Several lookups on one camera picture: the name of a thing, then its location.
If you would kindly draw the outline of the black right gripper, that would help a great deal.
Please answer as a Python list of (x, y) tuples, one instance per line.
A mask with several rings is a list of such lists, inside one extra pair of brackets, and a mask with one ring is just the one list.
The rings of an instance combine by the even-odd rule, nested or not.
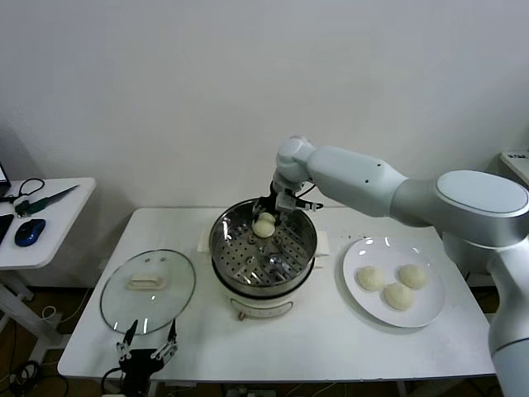
[(288, 227), (290, 225), (288, 220), (288, 186), (282, 181), (273, 180), (270, 183), (269, 191), (269, 198), (258, 198), (255, 201), (252, 215), (259, 216), (262, 213), (276, 213), (276, 227)]

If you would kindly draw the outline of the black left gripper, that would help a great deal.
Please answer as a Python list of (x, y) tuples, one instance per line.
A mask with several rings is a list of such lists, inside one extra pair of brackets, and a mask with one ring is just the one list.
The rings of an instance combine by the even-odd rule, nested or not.
[(159, 349), (133, 349), (131, 343), (136, 335), (138, 320), (127, 329), (123, 339), (117, 343), (118, 360), (124, 373), (122, 393), (126, 396), (146, 396), (150, 377), (163, 368), (178, 350), (177, 323), (174, 318), (165, 344)]

